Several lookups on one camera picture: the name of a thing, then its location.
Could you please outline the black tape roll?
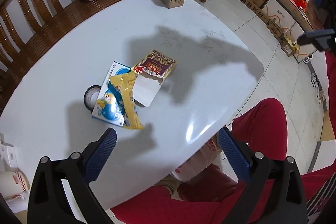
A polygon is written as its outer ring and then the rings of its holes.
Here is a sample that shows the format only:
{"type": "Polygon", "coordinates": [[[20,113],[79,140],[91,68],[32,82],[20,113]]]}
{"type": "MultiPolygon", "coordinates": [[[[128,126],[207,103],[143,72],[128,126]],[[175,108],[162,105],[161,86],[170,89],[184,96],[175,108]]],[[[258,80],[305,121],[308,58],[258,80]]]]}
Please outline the black tape roll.
{"type": "Polygon", "coordinates": [[[94,109],[100,90],[100,85],[92,85],[84,93],[84,105],[90,112],[94,109]]]}

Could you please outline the white checkered paper cup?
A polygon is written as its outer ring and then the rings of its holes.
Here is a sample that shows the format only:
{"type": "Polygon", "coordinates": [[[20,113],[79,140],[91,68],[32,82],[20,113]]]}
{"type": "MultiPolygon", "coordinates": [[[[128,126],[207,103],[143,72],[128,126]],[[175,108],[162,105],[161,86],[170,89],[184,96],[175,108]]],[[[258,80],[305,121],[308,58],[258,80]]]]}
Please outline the white checkered paper cup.
{"type": "Polygon", "coordinates": [[[19,171],[0,173],[0,191],[3,198],[12,198],[17,194],[27,192],[29,189],[29,181],[23,173],[19,171]]]}

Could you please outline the blue white medicine box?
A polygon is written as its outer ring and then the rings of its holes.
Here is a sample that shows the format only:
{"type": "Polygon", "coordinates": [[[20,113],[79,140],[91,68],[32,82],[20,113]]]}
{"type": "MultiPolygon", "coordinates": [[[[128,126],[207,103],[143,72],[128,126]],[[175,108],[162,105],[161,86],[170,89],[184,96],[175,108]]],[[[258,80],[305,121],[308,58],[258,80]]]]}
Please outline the blue white medicine box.
{"type": "Polygon", "coordinates": [[[113,62],[102,84],[98,99],[92,111],[92,117],[115,126],[123,127],[124,118],[120,112],[116,98],[108,88],[110,76],[130,72],[131,69],[118,62],[113,62]]]}

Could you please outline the long wooden bench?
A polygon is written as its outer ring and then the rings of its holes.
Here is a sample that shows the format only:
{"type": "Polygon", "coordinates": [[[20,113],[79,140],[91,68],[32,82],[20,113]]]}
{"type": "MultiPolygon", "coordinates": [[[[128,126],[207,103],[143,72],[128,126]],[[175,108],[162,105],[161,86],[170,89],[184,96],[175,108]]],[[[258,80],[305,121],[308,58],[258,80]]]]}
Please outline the long wooden bench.
{"type": "Polygon", "coordinates": [[[13,0],[24,23],[33,32],[28,40],[19,34],[14,16],[8,11],[11,0],[1,1],[1,108],[34,64],[63,36],[94,14],[122,0],[13,0]]]}

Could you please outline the cardboard boxes on floor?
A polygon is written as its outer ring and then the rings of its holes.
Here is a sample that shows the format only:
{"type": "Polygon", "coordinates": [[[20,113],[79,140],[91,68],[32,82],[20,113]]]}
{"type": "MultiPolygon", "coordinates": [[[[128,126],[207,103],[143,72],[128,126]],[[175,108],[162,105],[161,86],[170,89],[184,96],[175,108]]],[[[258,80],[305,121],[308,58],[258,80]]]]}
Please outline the cardboard boxes on floor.
{"type": "Polygon", "coordinates": [[[299,46],[299,36],[312,31],[305,10],[293,0],[240,0],[267,26],[280,41],[287,56],[293,56],[298,63],[308,62],[317,51],[315,46],[299,46]]]}

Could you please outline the white plastic trash bag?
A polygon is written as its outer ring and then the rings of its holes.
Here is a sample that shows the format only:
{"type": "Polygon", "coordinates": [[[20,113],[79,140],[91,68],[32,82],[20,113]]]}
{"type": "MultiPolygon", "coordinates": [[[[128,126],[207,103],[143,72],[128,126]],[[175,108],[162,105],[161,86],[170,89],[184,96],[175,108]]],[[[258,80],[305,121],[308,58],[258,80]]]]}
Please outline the white plastic trash bag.
{"type": "Polygon", "coordinates": [[[172,171],[171,175],[178,181],[187,182],[204,171],[220,154],[221,147],[212,137],[195,154],[172,171]]]}

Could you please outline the yellow snack wrapper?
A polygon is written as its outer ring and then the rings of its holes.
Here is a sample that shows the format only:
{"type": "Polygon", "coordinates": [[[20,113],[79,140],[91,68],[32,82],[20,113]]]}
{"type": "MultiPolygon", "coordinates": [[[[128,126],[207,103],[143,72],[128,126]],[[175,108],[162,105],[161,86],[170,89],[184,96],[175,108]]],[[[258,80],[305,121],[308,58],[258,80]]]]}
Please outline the yellow snack wrapper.
{"type": "Polygon", "coordinates": [[[133,87],[136,75],[133,71],[121,75],[110,76],[108,88],[116,98],[120,112],[124,118],[123,127],[131,130],[141,130],[140,122],[133,98],[133,87]]]}

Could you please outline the small white box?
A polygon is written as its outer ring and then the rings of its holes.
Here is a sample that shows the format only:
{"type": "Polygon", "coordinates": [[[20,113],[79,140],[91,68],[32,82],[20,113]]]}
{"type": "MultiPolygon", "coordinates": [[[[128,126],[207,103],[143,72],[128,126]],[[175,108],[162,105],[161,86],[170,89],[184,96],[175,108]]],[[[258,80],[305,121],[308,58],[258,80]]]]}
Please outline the small white box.
{"type": "Polygon", "coordinates": [[[18,171],[15,148],[12,145],[1,143],[1,170],[9,172],[18,171]]]}

